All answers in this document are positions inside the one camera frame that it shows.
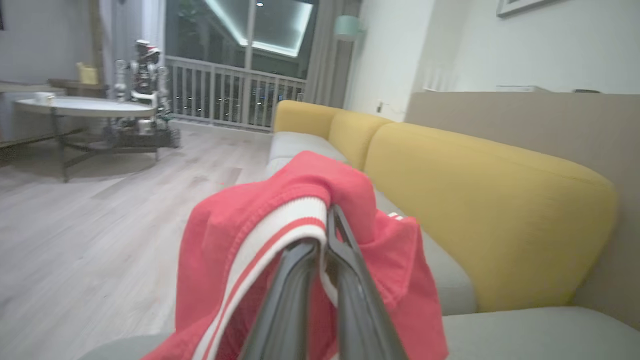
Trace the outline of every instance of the round coffee table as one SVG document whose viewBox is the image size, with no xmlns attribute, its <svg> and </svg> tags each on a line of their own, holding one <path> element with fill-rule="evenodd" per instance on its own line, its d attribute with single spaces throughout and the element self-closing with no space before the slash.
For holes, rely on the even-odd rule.
<svg viewBox="0 0 640 360">
<path fill-rule="evenodd" d="M 158 137 L 154 128 L 153 136 L 156 138 L 153 147 L 110 147 L 103 142 L 79 145 L 70 143 L 61 134 L 58 119 L 64 116 L 88 117 L 93 119 L 121 117 L 151 117 L 156 114 L 156 109 L 151 106 L 137 104 L 135 102 L 120 102 L 109 99 L 98 99 L 94 97 L 80 96 L 58 96 L 51 99 L 49 104 L 40 104 L 35 99 L 25 99 L 15 101 L 16 110 L 28 111 L 31 113 L 49 114 L 53 133 L 58 143 L 58 158 L 62 169 L 64 182 L 68 181 L 67 168 L 78 164 L 88 158 L 98 154 L 130 154 L 141 152 L 154 152 L 156 161 L 158 160 Z M 65 161 L 65 147 L 85 152 L 73 159 Z"/>
</svg>

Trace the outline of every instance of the white wall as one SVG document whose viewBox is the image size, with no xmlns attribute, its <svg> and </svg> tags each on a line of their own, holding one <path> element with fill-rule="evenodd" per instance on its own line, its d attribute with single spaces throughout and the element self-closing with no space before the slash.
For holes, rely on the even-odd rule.
<svg viewBox="0 0 640 360">
<path fill-rule="evenodd" d="M 436 0 L 412 92 L 451 91 L 454 65 L 472 0 Z"/>
<path fill-rule="evenodd" d="M 91 63 L 88 4 L 83 0 L 3 1 L 0 80 L 45 83 L 77 79 L 77 62 Z"/>
<path fill-rule="evenodd" d="M 404 119 L 434 0 L 363 0 L 345 107 Z M 386 104 L 376 113 L 378 100 Z"/>
<path fill-rule="evenodd" d="M 500 19 L 497 0 L 472 0 L 457 91 L 537 85 L 640 94 L 640 1 L 564 0 Z"/>
</svg>

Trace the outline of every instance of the humanoid robot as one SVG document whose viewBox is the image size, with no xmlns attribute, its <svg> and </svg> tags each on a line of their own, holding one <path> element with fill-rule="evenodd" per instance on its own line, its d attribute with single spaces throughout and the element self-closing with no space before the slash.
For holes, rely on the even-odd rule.
<svg viewBox="0 0 640 360">
<path fill-rule="evenodd" d="M 124 60 L 116 61 L 116 83 L 114 89 L 116 98 L 119 101 L 140 102 L 157 108 L 156 116 L 151 119 L 120 119 L 118 129 L 105 129 L 104 135 L 109 142 L 120 144 L 122 134 L 128 134 L 127 145 L 137 141 L 142 143 L 141 136 L 149 135 L 157 131 L 160 146 L 179 147 L 180 130 L 171 129 L 171 109 L 168 100 L 168 90 L 166 82 L 168 80 L 168 70 L 166 67 L 158 67 L 160 61 L 160 50 L 151 46 L 146 40 L 138 40 L 135 44 L 138 58 L 127 64 Z M 131 90 L 127 94 L 127 73 L 130 76 Z M 136 140 L 132 135 L 139 135 Z"/>
</svg>

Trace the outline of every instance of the yellow sofa cushion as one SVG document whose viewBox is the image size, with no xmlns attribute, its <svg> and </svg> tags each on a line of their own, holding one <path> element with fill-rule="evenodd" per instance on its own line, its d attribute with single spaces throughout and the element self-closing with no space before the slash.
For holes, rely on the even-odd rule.
<svg viewBox="0 0 640 360">
<path fill-rule="evenodd" d="M 373 134 L 390 122 L 374 115 L 341 110 L 333 117 L 328 140 L 351 166 L 362 170 Z"/>
<path fill-rule="evenodd" d="M 338 111 L 341 110 L 306 102 L 280 101 L 273 131 L 293 131 L 328 139 L 333 117 Z"/>
<path fill-rule="evenodd" d="M 381 127 L 364 171 L 465 269 L 480 311 L 567 304 L 615 221 L 592 170 L 428 127 Z"/>
</svg>

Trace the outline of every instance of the lamp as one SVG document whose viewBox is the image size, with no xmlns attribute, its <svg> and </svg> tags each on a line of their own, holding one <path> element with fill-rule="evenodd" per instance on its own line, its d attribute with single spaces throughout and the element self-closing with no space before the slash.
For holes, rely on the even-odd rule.
<svg viewBox="0 0 640 360">
<path fill-rule="evenodd" d="M 340 15 L 335 19 L 333 34 L 342 41 L 355 41 L 360 32 L 360 20 L 355 16 Z"/>
</svg>

